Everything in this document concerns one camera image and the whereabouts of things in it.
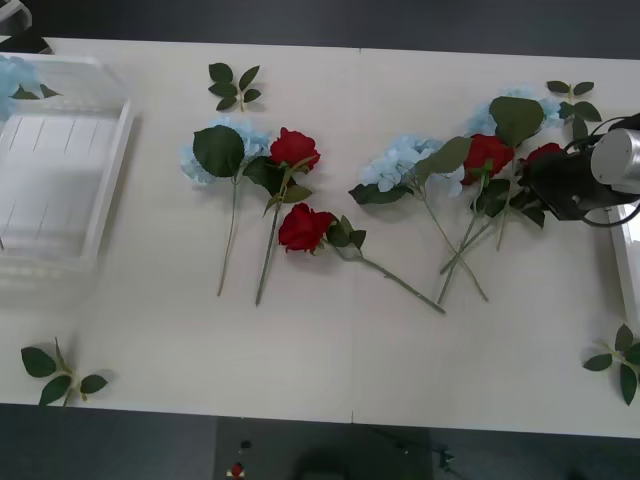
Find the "leaf sprig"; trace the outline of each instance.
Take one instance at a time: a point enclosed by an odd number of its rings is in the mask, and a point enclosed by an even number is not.
[[[242,74],[240,81],[236,85],[233,83],[233,71],[226,63],[214,63],[209,65],[209,76],[213,80],[213,85],[209,87],[209,91],[222,100],[218,103],[216,110],[228,110],[233,107],[237,101],[240,101],[240,110],[244,111],[244,104],[253,102],[259,98],[262,93],[255,88],[248,88],[251,82],[256,78],[260,70],[260,66],[251,67]]]
[[[25,347],[21,350],[22,363],[27,373],[34,378],[46,378],[58,373],[42,389],[38,405],[49,405],[64,397],[63,407],[66,407],[76,393],[79,393],[83,401],[87,401],[87,395],[102,390],[107,385],[107,380],[100,375],[88,375],[75,386],[71,386],[76,379],[74,371],[65,362],[58,339],[56,338],[56,359],[51,358],[42,349],[37,347]]]
[[[560,80],[547,82],[550,92],[567,95],[567,101],[560,103],[560,118],[565,122],[573,122],[573,139],[578,140],[589,135],[586,122],[601,122],[602,116],[598,109],[590,102],[580,101],[573,103],[575,97],[580,97],[593,90],[593,82],[580,82],[577,85],[569,85]]]
[[[634,343],[633,332],[627,325],[622,325],[616,333],[614,348],[606,343],[602,347],[607,353],[596,355],[587,360],[583,367],[592,372],[607,370],[616,360],[620,364],[620,390],[627,405],[631,405],[638,389],[640,370],[640,343]]]

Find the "table surface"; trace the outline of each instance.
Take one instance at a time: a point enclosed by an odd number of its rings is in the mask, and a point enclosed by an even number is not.
[[[509,222],[454,277],[442,317],[361,265],[278,248],[253,303],[270,227],[266,197],[244,184],[222,297],[215,296],[230,186],[194,189],[179,150],[216,116],[207,65],[260,64],[255,125],[314,137],[322,161],[302,182],[315,209],[368,230],[365,253],[428,296],[446,246],[410,199],[360,208],[358,171],[398,134],[447,139],[507,86],[591,80],[605,118],[633,113],[640,63],[550,57],[309,47],[51,39],[61,55],[94,56],[139,109],[103,239],[95,283],[46,309],[0,310],[0,402],[37,403],[42,381],[19,349],[55,336],[80,374],[106,371],[88,406],[222,416],[640,436],[612,373],[581,363],[624,319],[611,235],[547,218],[543,232]],[[562,131],[545,131],[566,143]],[[468,199],[443,199],[461,238]]]

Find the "white plastic tray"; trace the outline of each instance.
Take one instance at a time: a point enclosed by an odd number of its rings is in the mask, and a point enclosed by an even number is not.
[[[95,60],[20,56],[61,96],[21,101],[0,124],[0,277],[89,271],[131,129],[131,101]]]

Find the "floor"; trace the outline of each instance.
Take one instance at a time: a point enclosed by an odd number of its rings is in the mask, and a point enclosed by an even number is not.
[[[23,1],[43,36],[640,59],[631,41],[640,5],[630,0]],[[455,456],[450,473],[439,468],[445,447]],[[638,478],[639,447],[596,437],[0,406],[0,480],[222,480],[236,461],[249,480],[345,472],[367,480],[616,480]]]

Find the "artificial flower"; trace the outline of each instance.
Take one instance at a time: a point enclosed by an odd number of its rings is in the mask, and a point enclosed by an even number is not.
[[[282,128],[280,138],[271,145],[271,160],[277,165],[286,163],[290,167],[294,167],[307,158],[311,158],[311,160],[306,165],[309,170],[313,170],[314,165],[320,160],[315,140],[300,132],[290,132],[286,128]]]
[[[474,169],[484,167],[487,161],[492,162],[489,176],[493,177],[500,172],[511,160],[513,160],[513,148],[507,147],[496,136],[473,135],[469,154],[464,161],[465,177],[463,185],[471,185],[478,177],[474,175]]]
[[[328,212],[314,212],[306,203],[298,203],[282,222],[278,233],[280,245],[287,247],[287,252],[304,250],[313,253],[333,220],[333,215]]]
[[[522,163],[524,165],[529,165],[530,163],[536,161],[538,158],[540,158],[543,155],[547,155],[549,153],[559,153],[562,151],[563,151],[562,147],[560,147],[560,145],[558,145],[557,143],[547,143],[546,145],[536,148],[533,152],[529,154],[526,160],[522,160]]]

